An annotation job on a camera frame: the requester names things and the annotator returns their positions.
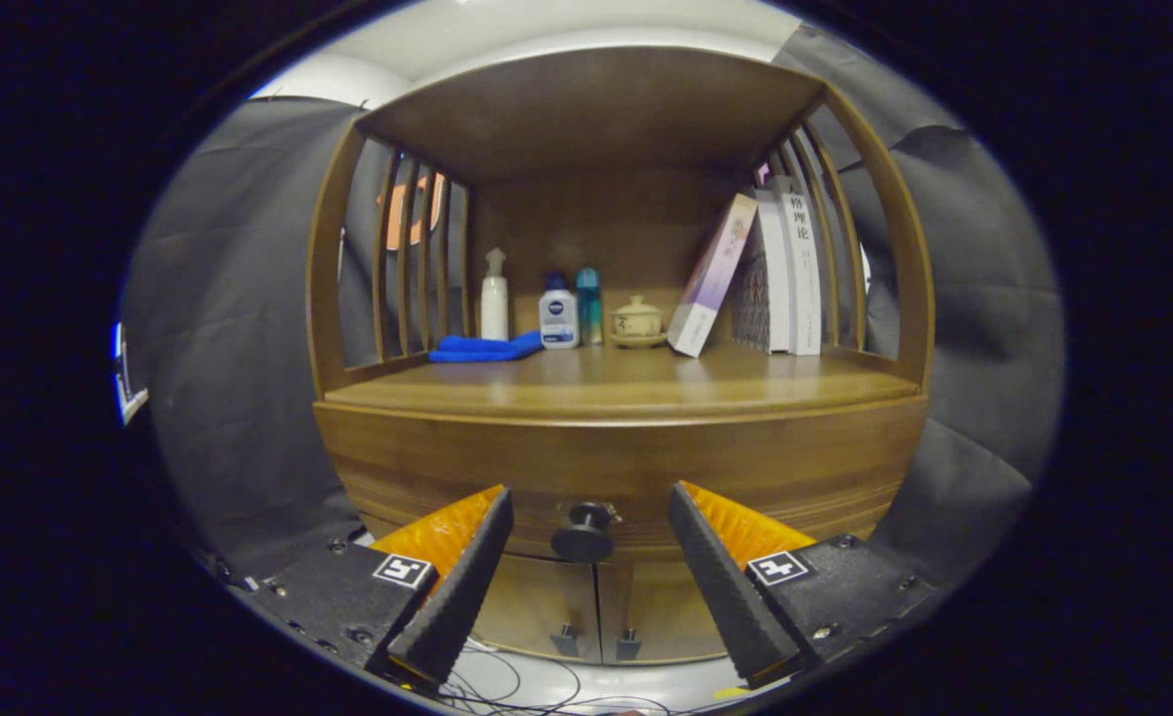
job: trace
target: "wooden cabinet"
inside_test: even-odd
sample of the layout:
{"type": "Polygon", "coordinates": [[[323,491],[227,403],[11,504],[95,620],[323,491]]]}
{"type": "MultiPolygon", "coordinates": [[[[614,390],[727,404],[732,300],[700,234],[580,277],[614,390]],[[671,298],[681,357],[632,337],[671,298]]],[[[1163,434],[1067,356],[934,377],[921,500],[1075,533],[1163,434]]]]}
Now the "wooden cabinet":
{"type": "Polygon", "coordinates": [[[655,663],[724,655],[724,642],[684,562],[604,563],[599,574],[604,662],[655,663]],[[637,640],[632,658],[618,642],[637,640]]]}
{"type": "Polygon", "coordinates": [[[721,654],[670,534],[672,485],[705,486],[815,539],[865,536],[895,498],[927,419],[930,264],[895,162],[836,88],[735,55],[677,47],[535,55],[433,82],[365,114],[324,178],[306,277],[318,430],[369,529],[510,486],[508,553],[476,631],[520,651],[556,656],[551,635],[569,624],[583,661],[616,662],[628,629],[640,641],[637,663],[721,654]],[[900,309],[893,358],[863,352],[863,300],[840,316],[836,284],[863,279],[838,276],[832,259],[835,248],[860,257],[860,245],[838,173],[808,123],[820,108],[846,131],[882,204],[900,309]],[[335,265],[352,173],[368,141],[392,149],[389,180],[377,236],[350,232],[347,241],[374,250],[377,362],[351,367],[335,265]],[[536,327],[542,272],[588,264],[599,271],[605,312],[644,295],[669,322],[720,210],[765,163],[808,185],[819,166],[830,183],[833,205],[813,192],[826,257],[821,354],[733,344],[726,306],[700,358],[605,340],[515,363],[428,362],[453,325],[447,313],[476,335],[483,254],[495,245],[508,255],[513,332],[536,327]],[[394,200],[407,164],[405,181],[418,185],[422,176],[423,187],[449,190],[394,200]],[[466,222],[440,235],[459,241],[414,242],[411,227],[423,217],[449,223],[452,196],[466,205],[466,222]],[[609,529],[612,561],[550,559],[550,536],[578,502],[610,504],[622,516],[609,529]]]}
{"type": "Polygon", "coordinates": [[[504,554],[473,633],[484,643],[511,651],[599,662],[591,567],[504,554]],[[567,626],[574,637],[568,654],[551,640],[567,626]]]}

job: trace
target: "black border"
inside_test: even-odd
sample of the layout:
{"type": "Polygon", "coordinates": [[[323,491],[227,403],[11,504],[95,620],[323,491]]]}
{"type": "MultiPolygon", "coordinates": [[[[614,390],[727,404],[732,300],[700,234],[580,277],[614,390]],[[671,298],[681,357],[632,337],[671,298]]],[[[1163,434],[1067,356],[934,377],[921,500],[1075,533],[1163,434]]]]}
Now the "black border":
{"type": "MultiPolygon", "coordinates": [[[[381,9],[0,4],[0,712],[395,710],[264,629],[147,518],[109,358],[122,268],[187,150],[381,9]]],[[[1173,1],[795,12],[1003,160],[1049,232],[1070,336],[1059,447],[1012,538],[805,710],[1173,707],[1173,1]]]]}

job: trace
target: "cabinet door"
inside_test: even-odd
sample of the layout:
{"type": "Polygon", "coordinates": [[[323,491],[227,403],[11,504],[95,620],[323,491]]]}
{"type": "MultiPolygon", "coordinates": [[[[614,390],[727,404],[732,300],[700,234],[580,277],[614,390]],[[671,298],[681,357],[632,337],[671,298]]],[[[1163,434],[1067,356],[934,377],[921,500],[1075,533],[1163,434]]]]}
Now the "cabinet door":
{"type": "Polygon", "coordinates": [[[565,661],[599,662],[596,585],[589,565],[504,554],[473,629],[491,647],[565,661]],[[564,624],[577,656],[558,651],[564,624]]]}
{"type": "Polygon", "coordinates": [[[601,643],[608,663],[663,663],[723,656],[710,608],[685,562],[599,565],[601,643]],[[618,641],[636,630],[633,658],[618,641]]]}

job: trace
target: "saucer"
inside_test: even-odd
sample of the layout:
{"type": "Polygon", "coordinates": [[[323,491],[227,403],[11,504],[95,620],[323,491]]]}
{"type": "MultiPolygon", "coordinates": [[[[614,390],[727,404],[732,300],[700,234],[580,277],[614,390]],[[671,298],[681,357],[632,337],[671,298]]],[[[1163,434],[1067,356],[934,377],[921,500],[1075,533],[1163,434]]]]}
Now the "saucer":
{"type": "Polygon", "coordinates": [[[660,332],[658,336],[609,336],[613,344],[619,349],[652,349],[656,345],[662,345],[665,343],[665,335],[660,332]]]}

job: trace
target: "screw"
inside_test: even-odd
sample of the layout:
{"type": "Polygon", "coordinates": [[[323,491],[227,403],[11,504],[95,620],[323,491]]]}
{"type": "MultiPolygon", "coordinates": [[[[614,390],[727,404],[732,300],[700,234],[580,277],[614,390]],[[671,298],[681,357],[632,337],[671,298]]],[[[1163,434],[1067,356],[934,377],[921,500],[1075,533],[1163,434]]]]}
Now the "screw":
{"type": "Polygon", "coordinates": [[[827,640],[833,635],[838,634],[838,624],[826,624],[818,630],[812,631],[812,639],[814,641],[827,640]]]}

